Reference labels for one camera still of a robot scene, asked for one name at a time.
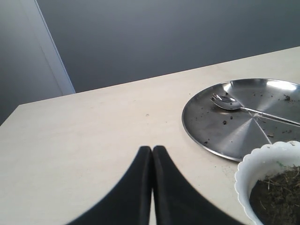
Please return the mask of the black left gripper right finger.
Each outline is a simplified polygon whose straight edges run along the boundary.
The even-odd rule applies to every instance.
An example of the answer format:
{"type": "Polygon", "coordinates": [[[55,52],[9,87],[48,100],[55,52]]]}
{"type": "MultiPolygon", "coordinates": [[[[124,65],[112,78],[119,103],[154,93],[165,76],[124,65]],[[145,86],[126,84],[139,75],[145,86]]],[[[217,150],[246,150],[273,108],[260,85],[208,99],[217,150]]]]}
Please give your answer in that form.
{"type": "Polygon", "coordinates": [[[155,146],[153,192],[158,225],[238,225],[205,199],[178,170],[164,146],[155,146]]]}

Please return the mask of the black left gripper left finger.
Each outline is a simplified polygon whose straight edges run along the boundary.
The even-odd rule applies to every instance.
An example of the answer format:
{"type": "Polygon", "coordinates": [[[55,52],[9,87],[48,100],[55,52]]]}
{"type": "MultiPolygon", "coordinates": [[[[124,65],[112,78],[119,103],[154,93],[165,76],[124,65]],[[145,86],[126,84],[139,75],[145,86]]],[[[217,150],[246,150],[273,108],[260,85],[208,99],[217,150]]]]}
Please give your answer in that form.
{"type": "Polygon", "coordinates": [[[119,182],[70,225],[147,225],[152,193],[152,150],[139,148],[119,182]]]}

